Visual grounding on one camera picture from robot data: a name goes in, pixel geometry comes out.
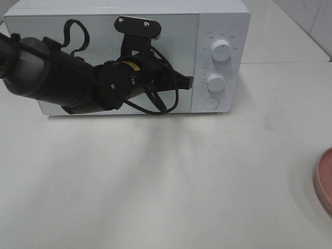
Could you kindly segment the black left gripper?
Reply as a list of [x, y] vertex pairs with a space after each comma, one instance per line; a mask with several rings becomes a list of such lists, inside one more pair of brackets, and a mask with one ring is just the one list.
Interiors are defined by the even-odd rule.
[[169, 61], [151, 45], [152, 40], [124, 35], [120, 57], [116, 62], [133, 66], [139, 75], [132, 78], [140, 83], [151, 100], [160, 100], [158, 93], [166, 90], [174, 90], [175, 99], [178, 100], [179, 90], [192, 88], [193, 77], [174, 70]]

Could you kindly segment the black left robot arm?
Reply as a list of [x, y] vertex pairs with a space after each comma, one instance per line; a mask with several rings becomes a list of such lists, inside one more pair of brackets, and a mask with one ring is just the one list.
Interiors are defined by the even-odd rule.
[[155, 105], [155, 115], [169, 113], [159, 92], [192, 87], [193, 78], [175, 71], [153, 50], [148, 58], [126, 58], [92, 66], [61, 50], [50, 39], [19, 34], [1, 36], [1, 79], [7, 90], [25, 98], [60, 106], [68, 114], [91, 114], [120, 109], [145, 94]]

